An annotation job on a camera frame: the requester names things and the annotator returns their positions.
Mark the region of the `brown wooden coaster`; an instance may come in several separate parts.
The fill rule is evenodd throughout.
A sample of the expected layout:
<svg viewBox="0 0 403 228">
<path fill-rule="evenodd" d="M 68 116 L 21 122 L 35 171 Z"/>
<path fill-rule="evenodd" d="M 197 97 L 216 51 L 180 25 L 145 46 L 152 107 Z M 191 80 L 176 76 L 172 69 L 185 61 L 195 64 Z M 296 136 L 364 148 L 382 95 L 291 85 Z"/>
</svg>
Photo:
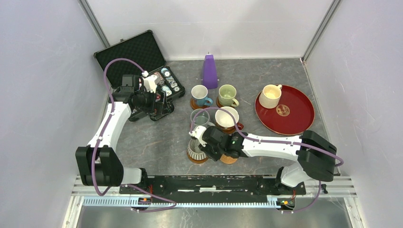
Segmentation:
<svg viewBox="0 0 403 228">
<path fill-rule="evenodd" d="M 229 127 L 229 128 L 225 128 L 220 126 L 219 124 L 215 124 L 222 132 L 226 133 L 226 134 L 232 134 L 236 131 L 236 128 L 234 126 Z"/>
<path fill-rule="evenodd" d="M 209 105 L 202 105 L 202 106 L 197 105 L 196 100 L 195 100 L 194 98 L 191 98 L 191 99 L 190 99 L 190 106 L 191 106 L 191 108 L 192 108 L 193 110 L 196 110 L 196 109 L 204 109 L 204 108 L 210 107 Z"/>
<path fill-rule="evenodd" d="M 233 99 L 224 99 L 224 98 L 221 98 L 221 97 L 217 97 L 216 104 L 217 104 L 217 106 L 219 108 L 232 107 Z"/>
</svg>

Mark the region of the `woven rattan coaster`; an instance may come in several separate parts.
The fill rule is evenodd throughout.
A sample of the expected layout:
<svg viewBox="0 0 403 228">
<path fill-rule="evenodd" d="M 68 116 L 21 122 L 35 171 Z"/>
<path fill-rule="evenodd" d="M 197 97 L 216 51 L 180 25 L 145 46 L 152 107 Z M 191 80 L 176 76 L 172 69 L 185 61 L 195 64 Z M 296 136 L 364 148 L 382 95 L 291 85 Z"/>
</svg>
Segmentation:
<svg viewBox="0 0 403 228">
<path fill-rule="evenodd" d="M 220 158 L 220 161 L 223 162 L 224 164 L 234 164 L 237 160 L 238 158 L 233 158 L 225 154 L 223 154 Z"/>
</svg>

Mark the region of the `grey striped mug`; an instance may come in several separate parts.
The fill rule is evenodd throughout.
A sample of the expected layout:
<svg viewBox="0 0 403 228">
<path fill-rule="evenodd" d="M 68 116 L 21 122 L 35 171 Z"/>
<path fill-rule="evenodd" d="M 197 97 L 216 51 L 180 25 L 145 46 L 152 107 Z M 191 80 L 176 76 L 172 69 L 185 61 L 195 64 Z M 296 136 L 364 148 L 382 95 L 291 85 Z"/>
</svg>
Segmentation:
<svg viewBox="0 0 403 228">
<path fill-rule="evenodd" d="M 207 155 L 200 150 L 199 143 L 196 139 L 191 139 L 187 147 L 187 155 L 190 155 L 195 160 L 202 160 L 207 157 Z"/>
</svg>

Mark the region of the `white red-handled mug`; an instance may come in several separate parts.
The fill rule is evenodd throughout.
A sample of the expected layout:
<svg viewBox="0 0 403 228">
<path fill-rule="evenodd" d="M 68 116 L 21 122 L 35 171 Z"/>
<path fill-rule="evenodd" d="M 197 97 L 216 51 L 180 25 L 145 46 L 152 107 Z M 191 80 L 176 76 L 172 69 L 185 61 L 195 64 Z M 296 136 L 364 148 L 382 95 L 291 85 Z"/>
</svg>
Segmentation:
<svg viewBox="0 0 403 228">
<path fill-rule="evenodd" d="M 240 130 L 244 128 L 243 124 L 239 122 L 239 113 L 232 107 L 223 107 L 215 113 L 215 124 L 222 127 L 229 128 L 237 126 Z"/>
</svg>

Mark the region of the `grey-green mug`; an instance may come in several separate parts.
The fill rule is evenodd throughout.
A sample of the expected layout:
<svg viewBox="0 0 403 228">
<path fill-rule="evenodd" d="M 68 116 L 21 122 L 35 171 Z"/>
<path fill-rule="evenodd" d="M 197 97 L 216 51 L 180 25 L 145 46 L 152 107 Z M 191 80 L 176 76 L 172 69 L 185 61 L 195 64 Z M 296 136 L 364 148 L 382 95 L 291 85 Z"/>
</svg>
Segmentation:
<svg viewBox="0 0 403 228">
<path fill-rule="evenodd" d="M 190 121 L 193 130 L 198 126 L 204 126 L 206 128 L 208 128 L 209 126 L 214 126 L 214 123 L 211 121 L 211 117 L 208 111 L 204 111 L 202 109 L 193 110 L 190 116 Z"/>
</svg>

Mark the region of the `orange-brown wooden coaster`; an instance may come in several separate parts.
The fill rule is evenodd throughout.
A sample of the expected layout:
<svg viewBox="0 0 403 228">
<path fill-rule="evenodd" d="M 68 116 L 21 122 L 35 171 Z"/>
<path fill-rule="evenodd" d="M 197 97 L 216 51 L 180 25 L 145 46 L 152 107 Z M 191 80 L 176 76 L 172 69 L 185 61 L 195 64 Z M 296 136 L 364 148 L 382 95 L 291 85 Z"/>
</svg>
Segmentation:
<svg viewBox="0 0 403 228">
<path fill-rule="evenodd" d="M 202 160 L 195 160 L 190 155 L 187 155 L 187 156 L 188 156 L 188 159 L 191 162 L 196 163 L 196 164 L 201 164 L 201 163 L 204 163 L 204 162 L 206 162 L 208 160 L 208 157 L 206 157 L 205 159 L 202 159 Z"/>
</svg>

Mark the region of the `blue white mug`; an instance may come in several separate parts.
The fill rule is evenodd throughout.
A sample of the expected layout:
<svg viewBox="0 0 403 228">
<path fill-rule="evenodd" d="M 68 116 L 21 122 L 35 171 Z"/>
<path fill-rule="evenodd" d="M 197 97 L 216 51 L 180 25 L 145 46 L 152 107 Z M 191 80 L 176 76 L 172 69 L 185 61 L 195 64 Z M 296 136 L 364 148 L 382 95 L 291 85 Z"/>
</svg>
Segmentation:
<svg viewBox="0 0 403 228">
<path fill-rule="evenodd" d="M 208 97 L 208 89 L 203 85 L 194 86 L 191 90 L 191 95 L 199 107 L 211 106 L 213 104 L 213 100 Z"/>
</svg>

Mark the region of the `light green mug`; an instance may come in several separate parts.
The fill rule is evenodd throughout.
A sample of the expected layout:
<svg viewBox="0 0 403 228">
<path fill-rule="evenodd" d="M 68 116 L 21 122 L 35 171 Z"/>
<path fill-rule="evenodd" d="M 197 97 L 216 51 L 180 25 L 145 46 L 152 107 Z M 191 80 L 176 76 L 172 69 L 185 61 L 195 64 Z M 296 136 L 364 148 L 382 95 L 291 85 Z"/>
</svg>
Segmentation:
<svg viewBox="0 0 403 228">
<path fill-rule="evenodd" d="M 237 90 L 232 85 L 222 85 L 219 88 L 218 97 L 221 97 L 221 98 L 224 98 L 224 99 L 233 99 L 232 107 L 238 107 L 239 106 L 239 101 L 236 99 L 236 95 L 237 95 Z"/>
</svg>

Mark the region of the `black poker chip case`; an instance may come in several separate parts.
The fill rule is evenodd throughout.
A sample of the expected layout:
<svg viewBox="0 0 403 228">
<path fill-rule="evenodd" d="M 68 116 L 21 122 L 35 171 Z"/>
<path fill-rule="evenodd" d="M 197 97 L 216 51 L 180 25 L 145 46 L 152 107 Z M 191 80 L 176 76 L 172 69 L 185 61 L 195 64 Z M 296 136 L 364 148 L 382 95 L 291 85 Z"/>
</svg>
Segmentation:
<svg viewBox="0 0 403 228">
<path fill-rule="evenodd" d="M 185 95 L 184 86 L 167 66 L 152 30 L 95 52 L 94 58 L 107 72 L 107 80 L 115 91 L 122 85 L 123 75 L 143 78 L 142 72 L 147 71 L 160 77 L 157 92 L 164 91 L 168 101 L 173 102 Z"/>
</svg>

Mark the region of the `cream yellow mug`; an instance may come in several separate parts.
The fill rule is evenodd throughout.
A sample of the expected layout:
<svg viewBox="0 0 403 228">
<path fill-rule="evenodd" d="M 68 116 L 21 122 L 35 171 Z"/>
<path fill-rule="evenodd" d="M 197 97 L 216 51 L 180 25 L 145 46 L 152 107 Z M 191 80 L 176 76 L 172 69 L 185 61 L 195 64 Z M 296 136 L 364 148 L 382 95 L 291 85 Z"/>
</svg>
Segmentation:
<svg viewBox="0 0 403 228">
<path fill-rule="evenodd" d="M 282 85 L 266 85 L 260 93 L 259 103 L 267 109 L 275 108 L 282 95 Z"/>
</svg>

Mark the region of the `red round tray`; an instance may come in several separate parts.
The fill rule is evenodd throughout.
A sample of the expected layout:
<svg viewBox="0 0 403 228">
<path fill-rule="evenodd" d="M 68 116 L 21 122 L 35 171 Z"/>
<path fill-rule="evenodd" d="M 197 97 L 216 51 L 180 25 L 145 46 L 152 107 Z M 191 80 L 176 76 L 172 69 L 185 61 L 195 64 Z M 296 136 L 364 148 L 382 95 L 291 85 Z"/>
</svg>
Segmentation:
<svg viewBox="0 0 403 228">
<path fill-rule="evenodd" d="M 282 96 L 275 108 L 267 109 L 255 100 L 255 112 L 260 122 L 269 130 L 282 135 L 298 135 L 309 129 L 315 119 L 310 99 L 300 90 L 282 86 Z"/>
</svg>

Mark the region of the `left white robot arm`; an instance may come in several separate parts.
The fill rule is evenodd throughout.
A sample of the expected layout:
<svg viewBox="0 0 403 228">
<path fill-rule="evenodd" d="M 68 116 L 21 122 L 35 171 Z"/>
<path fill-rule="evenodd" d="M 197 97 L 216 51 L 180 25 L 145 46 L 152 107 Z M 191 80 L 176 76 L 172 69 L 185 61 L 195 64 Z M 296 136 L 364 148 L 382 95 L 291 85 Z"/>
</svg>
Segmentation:
<svg viewBox="0 0 403 228">
<path fill-rule="evenodd" d="M 117 187 L 131 184 L 137 193 L 149 189 L 141 168 L 125 168 L 115 149 L 123 126 L 136 114 L 156 121 L 174 110 L 168 87 L 161 76 L 124 75 L 122 85 L 111 94 L 107 112 L 95 136 L 75 153 L 79 174 L 85 186 Z"/>
</svg>

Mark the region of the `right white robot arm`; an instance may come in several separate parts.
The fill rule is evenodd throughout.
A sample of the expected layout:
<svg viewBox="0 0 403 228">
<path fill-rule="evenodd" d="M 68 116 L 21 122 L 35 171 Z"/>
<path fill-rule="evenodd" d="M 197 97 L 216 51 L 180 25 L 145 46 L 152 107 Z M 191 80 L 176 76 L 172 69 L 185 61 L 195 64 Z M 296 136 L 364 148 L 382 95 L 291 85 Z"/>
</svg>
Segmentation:
<svg viewBox="0 0 403 228">
<path fill-rule="evenodd" d="M 215 126 L 198 126 L 189 134 L 198 140 L 200 150 L 215 161 L 223 156 L 234 159 L 273 157 L 293 161 L 293 164 L 279 169 L 274 181 L 276 191 L 281 194 L 309 179 L 331 182 L 335 167 L 343 163 L 336 155 L 337 148 L 311 130 L 292 137 L 267 137 L 246 132 L 227 134 Z"/>
</svg>

